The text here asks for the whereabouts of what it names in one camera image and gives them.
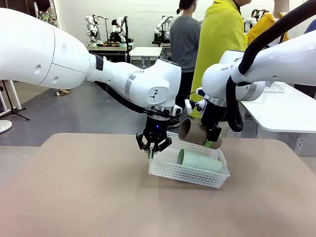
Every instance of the light green cup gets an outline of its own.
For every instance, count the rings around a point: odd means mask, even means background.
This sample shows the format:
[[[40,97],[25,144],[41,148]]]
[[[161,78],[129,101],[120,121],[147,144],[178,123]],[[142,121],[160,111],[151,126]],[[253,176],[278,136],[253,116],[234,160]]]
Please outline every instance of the light green cup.
[[[222,173],[223,169],[223,164],[219,160],[184,149],[179,152],[177,164],[214,173]]]

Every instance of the white wall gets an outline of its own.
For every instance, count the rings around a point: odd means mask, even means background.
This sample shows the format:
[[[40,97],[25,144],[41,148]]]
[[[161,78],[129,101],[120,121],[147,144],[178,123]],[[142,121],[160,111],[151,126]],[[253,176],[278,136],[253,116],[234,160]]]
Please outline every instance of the white wall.
[[[154,28],[163,15],[174,16],[178,8],[179,0],[54,0],[58,22],[62,29],[79,39],[85,44],[89,43],[86,35],[87,15],[106,16],[111,21],[119,16],[128,16],[129,36],[135,39],[136,46],[152,46],[154,39]],[[198,0],[196,18],[202,18],[206,9],[213,3],[213,0]],[[302,0],[290,0],[290,8],[294,9],[302,3]],[[253,0],[251,4],[241,8],[244,18],[249,17],[254,9],[266,9],[272,11],[274,0]],[[307,23],[302,24],[298,29],[291,31],[290,36],[302,34]],[[101,35],[106,38],[104,24],[100,25]]]

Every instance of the black tripod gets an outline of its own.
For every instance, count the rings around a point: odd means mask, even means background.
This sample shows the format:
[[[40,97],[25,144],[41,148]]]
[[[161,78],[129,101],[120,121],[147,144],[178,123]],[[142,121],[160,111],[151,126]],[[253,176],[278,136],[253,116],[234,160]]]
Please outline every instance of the black tripod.
[[[10,99],[10,96],[9,96],[9,93],[8,93],[8,90],[7,90],[7,88],[6,88],[6,85],[5,85],[4,81],[2,81],[2,83],[3,83],[3,87],[4,87],[4,90],[5,90],[5,93],[6,93],[7,97],[8,97],[8,100],[9,100],[9,103],[10,103],[10,106],[11,106],[11,111],[9,111],[8,113],[2,115],[2,116],[0,117],[0,119],[4,118],[4,117],[6,117],[6,116],[9,116],[9,115],[17,115],[17,116],[20,116],[20,117],[26,119],[27,121],[29,121],[29,120],[30,120],[29,118],[24,117],[24,116],[18,114],[20,111],[26,110],[26,108],[23,108],[23,109],[21,109],[21,110],[18,110],[17,108],[14,108],[14,107],[13,107],[12,102],[11,102],[11,99]]]

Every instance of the person in gray shirt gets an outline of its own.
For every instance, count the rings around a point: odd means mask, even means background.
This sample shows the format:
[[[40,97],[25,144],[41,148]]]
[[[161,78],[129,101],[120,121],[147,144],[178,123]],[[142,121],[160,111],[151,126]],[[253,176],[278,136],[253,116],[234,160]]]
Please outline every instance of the person in gray shirt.
[[[191,92],[198,55],[201,25],[192,17],[196,7],[197,0],[180,0],[179,8],[183,9],[183,14],[174,21],[170,29],[171,61],[179,64],[182,69],[176,105],[183,109],[184,101]],[[179,121],[169,124],[169,128],[178,126]]]

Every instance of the yellow jacket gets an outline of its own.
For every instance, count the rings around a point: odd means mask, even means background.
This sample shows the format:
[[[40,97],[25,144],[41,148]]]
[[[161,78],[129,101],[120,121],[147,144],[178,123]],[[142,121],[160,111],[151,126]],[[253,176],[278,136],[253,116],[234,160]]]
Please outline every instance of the yellow jacket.
[[[250,31],[248,32],[248,44],[253,42],[255,38],[257,38],[261,33],[263,33],[265,30],[270,28],[275,24],[275,18],[272,14],[264,14],[263,17],[260,19],[260,21],[257,22],[256,25],[254,25]],[[283,42],[288,41],[288,34],[287,32],[284,34]]]
[[[201,27],[192,92],[201,87],[204,72],[213,64],[219,63],[225,51],[245,51],[246,46],[243,19],[234,1],[215,0],[207,9]],[[199,101],[201,97],[193,94],[191,99]],[[200,118],[197,110],[191,116]]]

